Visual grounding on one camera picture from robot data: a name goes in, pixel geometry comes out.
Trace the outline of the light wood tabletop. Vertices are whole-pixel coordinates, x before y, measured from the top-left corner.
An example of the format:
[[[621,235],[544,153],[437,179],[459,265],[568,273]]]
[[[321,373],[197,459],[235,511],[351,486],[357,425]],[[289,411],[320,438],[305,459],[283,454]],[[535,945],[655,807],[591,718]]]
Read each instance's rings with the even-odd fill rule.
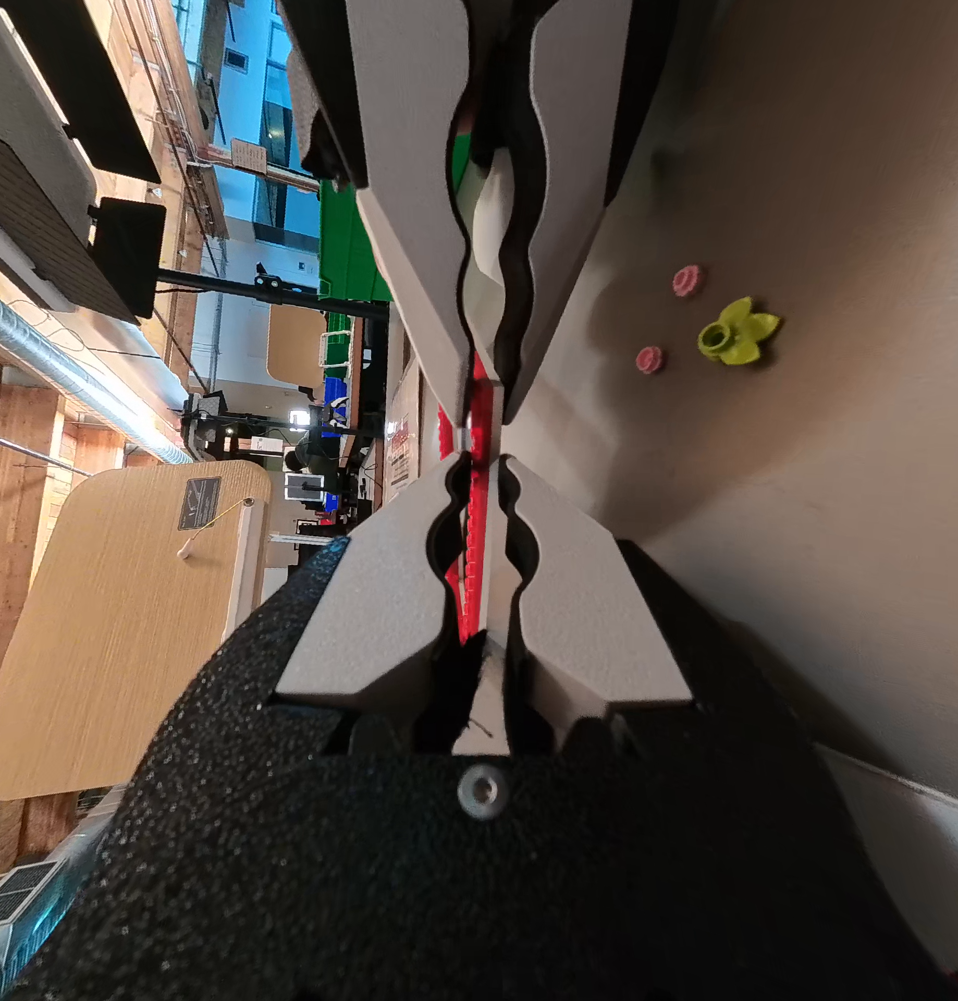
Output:
[[[320,362],[327,317],[305,307],[270,307],[266,369],[275,382],[314,388],[324,381]]]
[[[271,495],[246,460],[112,469],[73,489],[0,668],[0,801],[132,778],[259,602]]]

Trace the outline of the black square panel lamp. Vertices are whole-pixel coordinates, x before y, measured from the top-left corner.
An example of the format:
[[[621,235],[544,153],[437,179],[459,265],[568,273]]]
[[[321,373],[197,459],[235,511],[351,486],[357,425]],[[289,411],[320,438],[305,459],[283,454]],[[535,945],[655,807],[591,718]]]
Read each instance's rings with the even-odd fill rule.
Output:
[[[167,209],[161,203],[104,196],[89,209],[88,244],[97,269],[136,319],[155,306]]]

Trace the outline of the black hanging ceiling panel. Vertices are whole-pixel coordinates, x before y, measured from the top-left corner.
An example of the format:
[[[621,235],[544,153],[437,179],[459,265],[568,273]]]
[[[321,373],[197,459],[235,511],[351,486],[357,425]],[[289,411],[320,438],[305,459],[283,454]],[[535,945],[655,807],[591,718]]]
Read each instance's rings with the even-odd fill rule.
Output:
[[[60,106],[64,131],[101,170],[158,184],[160,173],[83,1],[0,1]]]

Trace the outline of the green plastic bin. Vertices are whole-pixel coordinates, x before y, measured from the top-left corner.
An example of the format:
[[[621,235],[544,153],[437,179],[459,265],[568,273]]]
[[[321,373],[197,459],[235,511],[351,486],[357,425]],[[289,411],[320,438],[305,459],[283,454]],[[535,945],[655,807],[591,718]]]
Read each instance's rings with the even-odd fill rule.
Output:
[[[319,184],[319,298],[335,319],[328,327],[338,331],[340,307],[347,317],[385,319],[392,295],[376,263],[371,240],[359,213],[355,191],[323,114],[311,127],[309,156],[303,161]]]

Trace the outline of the red toy brick heart frame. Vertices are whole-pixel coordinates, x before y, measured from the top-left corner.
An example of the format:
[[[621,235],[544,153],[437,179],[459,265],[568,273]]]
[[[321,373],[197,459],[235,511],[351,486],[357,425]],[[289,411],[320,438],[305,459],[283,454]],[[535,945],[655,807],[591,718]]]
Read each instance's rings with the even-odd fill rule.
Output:
[[[454,426],[444,409],[438,409],[439,456],[461,453],[470,460],[468,502],[462,516],[463,553],[446,573],[456,596],[460,644],[485,627],[484,594],[493,559],[487,556],[490,494],[496,484],[493,465],[499,457],[502,426],[502,385],[492,364],[478,352],[473,353],[465,401],[461,426]]]

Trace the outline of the silver ventilation duct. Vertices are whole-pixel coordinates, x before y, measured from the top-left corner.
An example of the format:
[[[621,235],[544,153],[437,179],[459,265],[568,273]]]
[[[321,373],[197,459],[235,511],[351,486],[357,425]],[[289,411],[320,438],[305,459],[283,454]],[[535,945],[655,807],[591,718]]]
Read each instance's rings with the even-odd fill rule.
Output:
[[[0,300],[0,350],[20,361],[59,393],[97,413],[115,430],[168,465],[193,463],[155,422],[130,407],[90,369],[83,367]]]

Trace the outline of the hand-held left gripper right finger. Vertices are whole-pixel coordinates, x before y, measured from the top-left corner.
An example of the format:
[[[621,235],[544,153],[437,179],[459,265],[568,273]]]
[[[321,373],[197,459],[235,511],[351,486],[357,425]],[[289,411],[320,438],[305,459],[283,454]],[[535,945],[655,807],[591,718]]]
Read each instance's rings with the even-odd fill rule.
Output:
[[[614,535],[516,457],[498,463],[511,595],[509,740],[565,740],[583,719],[693,695]]]

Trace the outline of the black stand pole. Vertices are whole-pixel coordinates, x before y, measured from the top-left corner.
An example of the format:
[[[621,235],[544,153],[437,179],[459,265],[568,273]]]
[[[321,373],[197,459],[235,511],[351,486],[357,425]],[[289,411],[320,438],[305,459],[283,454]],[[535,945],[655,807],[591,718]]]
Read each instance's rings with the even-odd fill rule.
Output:
[[[181,290],[244,297],[273,306],[308,308],[322,313],[347,315],[355,319],[382,321],[389,317],[389,307],[383,302],[323,296],[319,294],[317,288],[286,282],[281,277],[266,273],[260,273],[252,282],[246,283],[233,282],[233,280],[206,274],[161,268],[157,273],[157,284],[161,283]]]

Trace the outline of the grey hanging ceiling panel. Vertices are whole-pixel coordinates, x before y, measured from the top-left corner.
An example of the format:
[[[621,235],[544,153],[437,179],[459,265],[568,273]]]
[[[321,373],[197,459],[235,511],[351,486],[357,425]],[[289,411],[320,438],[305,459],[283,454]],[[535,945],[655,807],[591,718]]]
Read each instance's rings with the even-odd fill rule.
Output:
[[[0,271],[40,307],[137,324],[89,251],[94,176],[0,15]]]

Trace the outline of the green crate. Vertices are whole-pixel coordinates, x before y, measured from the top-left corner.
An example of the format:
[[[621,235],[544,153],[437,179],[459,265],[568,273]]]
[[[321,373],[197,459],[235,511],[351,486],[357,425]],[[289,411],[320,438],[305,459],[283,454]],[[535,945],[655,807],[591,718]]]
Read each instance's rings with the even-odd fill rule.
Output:
[[[324,313],[325,330],[321,334],[319,363],[323,369],[347,367],[350,359],[354,320],[346,314]]]

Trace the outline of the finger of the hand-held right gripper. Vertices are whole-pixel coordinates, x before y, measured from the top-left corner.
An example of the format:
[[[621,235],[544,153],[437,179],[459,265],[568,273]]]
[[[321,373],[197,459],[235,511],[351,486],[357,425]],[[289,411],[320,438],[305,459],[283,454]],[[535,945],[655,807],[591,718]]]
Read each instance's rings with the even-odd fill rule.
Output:
[[[471,71],[464,2],[348,1],[367,181],[361,219],[422,372],[464,426],[473,345],[461,290],[468,241],[451,184]]]
[[[513,2],[494,48],[471,253],[501,289],[480,344],[502,421],[535,382],[605,213],[632,2]]]

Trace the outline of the ceiling vent grille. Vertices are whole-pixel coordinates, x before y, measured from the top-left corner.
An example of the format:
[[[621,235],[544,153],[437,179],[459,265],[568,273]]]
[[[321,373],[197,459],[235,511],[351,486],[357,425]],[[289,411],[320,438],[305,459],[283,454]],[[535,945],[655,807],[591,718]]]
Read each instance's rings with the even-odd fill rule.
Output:
[[[54,878],[62,863],[47,860],[11,869],[0,881],[0,926],[13,924]]]

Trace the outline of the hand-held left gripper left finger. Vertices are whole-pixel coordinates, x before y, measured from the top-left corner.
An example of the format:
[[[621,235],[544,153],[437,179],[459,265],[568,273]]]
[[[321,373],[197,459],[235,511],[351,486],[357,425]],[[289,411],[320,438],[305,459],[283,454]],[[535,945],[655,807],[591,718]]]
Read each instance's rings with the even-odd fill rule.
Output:
[[[380,716],[419,753],[450,753],[469,724],[481,634],[463,640],[448,569],[462,551],[471,458],[455,453],[346,538],[275,693]]]

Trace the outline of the lime green toy leaf piece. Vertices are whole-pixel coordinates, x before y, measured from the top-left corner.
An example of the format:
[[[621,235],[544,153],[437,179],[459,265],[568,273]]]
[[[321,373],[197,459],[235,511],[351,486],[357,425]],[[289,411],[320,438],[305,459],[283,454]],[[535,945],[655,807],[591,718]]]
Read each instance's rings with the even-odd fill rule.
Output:
[[[697,348],[712,361],[728,367],[742,367],[761,359],[761,344],[779,329],[782,318],[755,308],[750,296],[724,307],[718,318],[704,326],[697,336]]]

